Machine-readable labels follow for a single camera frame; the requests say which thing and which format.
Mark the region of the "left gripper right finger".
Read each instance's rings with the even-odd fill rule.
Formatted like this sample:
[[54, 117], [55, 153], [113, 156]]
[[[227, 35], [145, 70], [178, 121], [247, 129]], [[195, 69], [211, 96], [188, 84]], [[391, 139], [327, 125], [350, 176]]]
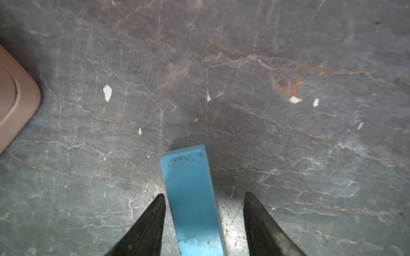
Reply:
[[245, 194], [243, 218], [251, 256], [306, 256], [252, 192]]

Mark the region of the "light blue block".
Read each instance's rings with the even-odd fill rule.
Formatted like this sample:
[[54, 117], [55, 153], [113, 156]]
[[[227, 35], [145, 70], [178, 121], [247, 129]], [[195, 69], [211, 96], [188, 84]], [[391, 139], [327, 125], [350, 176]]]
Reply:
[[161, 171], [180, 254], [224, 256], [222, 226], [205, 145], [165, 153]]

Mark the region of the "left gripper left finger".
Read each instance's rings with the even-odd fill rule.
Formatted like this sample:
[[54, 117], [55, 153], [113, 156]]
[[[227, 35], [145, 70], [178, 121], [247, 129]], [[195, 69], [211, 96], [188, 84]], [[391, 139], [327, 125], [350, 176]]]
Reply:
[[107, 256], [159, 256], [161, 254], [165, 198], [159, 194], [137, 222], [107, 253]]

